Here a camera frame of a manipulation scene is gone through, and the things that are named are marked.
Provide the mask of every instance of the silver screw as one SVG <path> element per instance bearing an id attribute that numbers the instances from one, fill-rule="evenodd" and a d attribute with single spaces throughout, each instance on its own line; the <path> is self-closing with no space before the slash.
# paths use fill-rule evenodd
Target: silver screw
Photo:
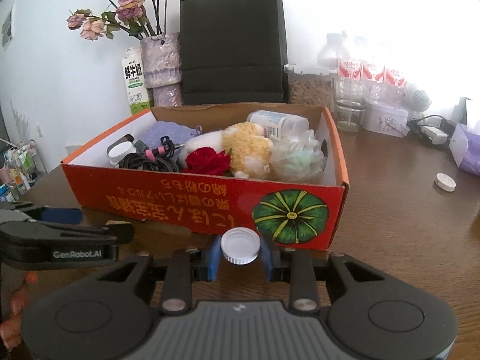
<path id="1" fill-rule="evenodd" d="M 162 303 L 162 307 L 167 311 L 182 311 L 187 304 L 184 300 L 178 298 L 167 299 Z"/>
<path id="2" fill-rule="evenodd" d="M 312 311 L 317 308 L 317 302 L 308 298 L 300 298 L 294 301 L 293 306 L 300 311 Z"/>

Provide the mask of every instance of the round white speaker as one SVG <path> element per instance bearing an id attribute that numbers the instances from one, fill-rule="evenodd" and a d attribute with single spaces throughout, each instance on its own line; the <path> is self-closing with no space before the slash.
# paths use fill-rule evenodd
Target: round white speaker
<path id="1" fill-rule="evenodd" d="M 426 111 L 431 104 L 431 100 L 426 91 L 420 89 L 418 85 L 412 82 L 405 84 L 405 97 L 403 101 L 408 109 L 417 112 Z"/>

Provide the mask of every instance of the bouquet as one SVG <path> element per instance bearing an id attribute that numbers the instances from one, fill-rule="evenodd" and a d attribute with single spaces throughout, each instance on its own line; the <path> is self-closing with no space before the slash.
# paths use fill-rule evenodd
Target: bouquet
<path id="1" fill-rule="evenodd" d="M 141 40 L 144 37 L 161 35 L 167 26 L 167 0 L 164 1 L 164 26 L 163 31 L 159 23 L 160 0 L 152 0 L 156 26 L 152 27 L 143 5 L 146 0 L 117 0 L 117 3 L 108 0 L 115 10 L 106 10 L 100 16 L 92 14 L 90 9 L 78 9 L 70 12 L 67 19 L 70 30 L 82 29 L 80 36 L 84 39 L 96 41 L 106 36 L 113 39 L 114 31 L 126 31 L 130 36 Z"/>

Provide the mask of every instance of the brown tabletop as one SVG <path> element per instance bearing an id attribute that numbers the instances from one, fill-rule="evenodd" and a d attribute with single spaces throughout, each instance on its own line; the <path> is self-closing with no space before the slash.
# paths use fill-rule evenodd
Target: brown tabletop
<path id="1" fill-rule="evenodd" d="M 450 360 L 478 360 L 480 353 L 480 177 L 459 171 L 449 153 L 410 138 L 362 131 L 341 133 L 351 188 L 331 250 L 344 251 L 376 268 L 444 299 L 459 320 Z M 447 173 L 453 193 L 434 185 Z M 78 207 L 59 167 L 41 180 L 25 200 L 52 207 Z M 84 209 L 85 221 L 104 224 L 119 216 Z M 156 222 L 132 221 L 136 235 L 121 247 L 125 256 L 149 251 L 167 257 L 206 236 Z M 92 269 L 43 271 L 32 287 L 38 297 L 75 281 Z M 157 292 L 153 302 L 158 302 Z M 319 283 L 323 304 L 329 304 Z M 260 262 L 240 267 L 223 260 L 217 280 L 194 283 L 194 299 L 287 300 L 286 283 L 267 283 Z M 29 359 L 20 346 L 13 359 Z"/>

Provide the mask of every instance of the gray ribbed panel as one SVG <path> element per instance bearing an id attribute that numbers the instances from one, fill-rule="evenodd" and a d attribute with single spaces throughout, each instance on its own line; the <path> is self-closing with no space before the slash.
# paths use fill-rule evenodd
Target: gray ribbed panel
<path id="1" fill-rule="evenodd" d="M 124 360 L 353 360 L 315 318 L 289 314 L 279 301 L 199 302 L 164 318 Z"/>

